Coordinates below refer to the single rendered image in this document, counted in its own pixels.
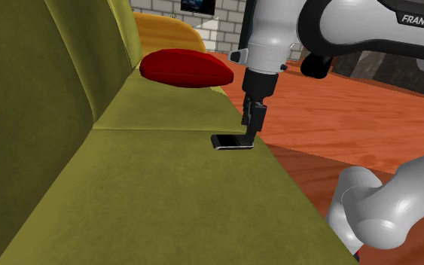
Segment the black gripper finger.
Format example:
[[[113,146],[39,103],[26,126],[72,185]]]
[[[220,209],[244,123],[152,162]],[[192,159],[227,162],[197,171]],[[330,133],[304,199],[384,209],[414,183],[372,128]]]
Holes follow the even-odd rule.
[[[243,100],[243,118],[242,125],[247,127],[244,142],[252,145],[257,132],[263,127],[267,106],[262,102],[253,101],[248,95]]]

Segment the black phone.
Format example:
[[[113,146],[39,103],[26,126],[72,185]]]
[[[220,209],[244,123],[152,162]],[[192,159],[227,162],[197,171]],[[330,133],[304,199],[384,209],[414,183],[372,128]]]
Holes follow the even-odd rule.
[[[245,150],[254,147],[246,135],[212,135],[211,143],[215,150]]]

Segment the red cushion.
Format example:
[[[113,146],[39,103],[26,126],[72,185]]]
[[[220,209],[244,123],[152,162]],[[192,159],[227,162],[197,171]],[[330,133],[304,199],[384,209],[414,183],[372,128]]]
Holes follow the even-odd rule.
[[[234,74],[214,56],[187,49],[162,49],[148,54],[139,66],[142,77],[174,87],[217,87],[233,82]]]

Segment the orange yellow cushion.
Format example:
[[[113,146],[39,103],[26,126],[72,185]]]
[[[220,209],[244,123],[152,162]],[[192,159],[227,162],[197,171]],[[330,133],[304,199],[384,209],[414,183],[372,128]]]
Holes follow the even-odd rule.
[[[136,20],[143,56],[162,49],[206,52],[200,34],[181,20],[138,12],[133,12],[133,16]]]

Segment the olive green sofa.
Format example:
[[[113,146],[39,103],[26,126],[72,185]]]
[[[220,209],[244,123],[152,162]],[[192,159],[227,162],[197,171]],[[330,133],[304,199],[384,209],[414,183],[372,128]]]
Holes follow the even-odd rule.
[[[143,78],[127,0],[0,0],[0,265],[357,265],[218,87]]]

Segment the dark wall picture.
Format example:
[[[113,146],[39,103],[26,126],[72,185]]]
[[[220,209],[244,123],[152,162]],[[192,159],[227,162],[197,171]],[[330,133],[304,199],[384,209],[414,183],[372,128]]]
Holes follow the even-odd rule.
[[[216,0],[181,0],[181,10],[214,15]]]

